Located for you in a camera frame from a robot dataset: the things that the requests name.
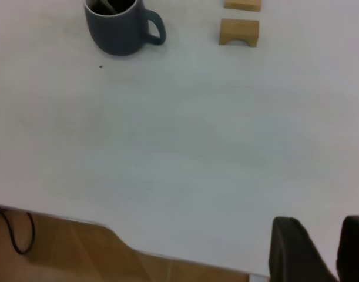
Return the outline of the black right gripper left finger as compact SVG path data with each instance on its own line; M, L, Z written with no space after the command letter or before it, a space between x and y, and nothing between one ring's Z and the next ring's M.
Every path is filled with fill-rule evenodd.
M269 253L270 281L337 281L306 228L293 217L275 217Z

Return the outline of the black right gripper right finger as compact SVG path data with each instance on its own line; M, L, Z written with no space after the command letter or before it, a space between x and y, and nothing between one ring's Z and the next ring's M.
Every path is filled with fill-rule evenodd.
M359 281L359 216L347 216L343 221L337 273L340 281Z

